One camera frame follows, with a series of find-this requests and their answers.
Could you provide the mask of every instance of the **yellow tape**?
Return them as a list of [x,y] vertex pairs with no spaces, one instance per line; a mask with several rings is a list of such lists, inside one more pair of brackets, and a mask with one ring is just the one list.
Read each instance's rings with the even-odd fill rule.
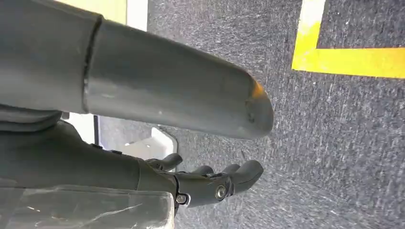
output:
[[405,48],[317,49],[325,0],[303,0],[292,69],[405,78]]
[[127,23],[127,0],[58,0],[71,6],[102,14],[104,18]]
[[260,85],[259,82],[257,82],[255,80],[255,87],[253,88],[253,91],[252,91],[252,98],[257,99],[257,98],[262,98],[263,96],[267,96],[266,92],[265,92],[264,88],[262,87],[262,85]]

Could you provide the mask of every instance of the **robotic arm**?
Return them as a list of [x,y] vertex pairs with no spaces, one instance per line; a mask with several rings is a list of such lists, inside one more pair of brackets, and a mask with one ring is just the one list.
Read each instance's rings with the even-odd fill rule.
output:
[[101,15],[51,0],[0,1],[0,177],[22,188],[81,185],[167,191],[177,206],[248,190],[257,161],[221,173],[167,172],[88,145],[61,111],[93,113],[230,137],[266,135],[273,110],[241,68]]

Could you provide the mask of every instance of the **gray carpet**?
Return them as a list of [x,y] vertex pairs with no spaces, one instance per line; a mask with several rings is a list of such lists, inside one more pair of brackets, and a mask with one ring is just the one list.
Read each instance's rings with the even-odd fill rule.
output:
[[[254,141],[163,127],[179,142],[179,169],[256,159],[266,170],[244,195],[181,209],[176,228],[405,228],[405,81],[291,70],[300,8],[300,0],[149,0],[151,33],[246,68],[276,113],[272,133]],[[318,47],[405,45],[404,0],[327,8]],[[101,117],[101,142],[115,148],[151,127]]]

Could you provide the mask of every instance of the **gray cylindrical tube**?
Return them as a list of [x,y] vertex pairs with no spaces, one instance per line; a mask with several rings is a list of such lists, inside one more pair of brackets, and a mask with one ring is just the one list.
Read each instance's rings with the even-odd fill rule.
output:
[[0,1],[0,104],[256,138],[273,125],[243,69],[52,0]]
[[272,128],[267,94],[229,62],[111,21],[94,42],[85,90],[91,113],[238,138]]

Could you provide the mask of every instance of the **robotic hand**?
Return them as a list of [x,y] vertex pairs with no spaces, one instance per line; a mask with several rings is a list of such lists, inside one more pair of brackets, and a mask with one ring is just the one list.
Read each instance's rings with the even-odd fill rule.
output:
[[169,155],[163,160],[150,159],[146,162],[155,170],[174,178],[177,185],[177,206],[195,207],[218,203],[226,197],[248,190],[263,173],[263,167],[255,160],[247,161],[242,166],[229,165],[220,173],[214,173],[209,166],[198,167],[190,173],[167,172],[182,162],[178,154]]

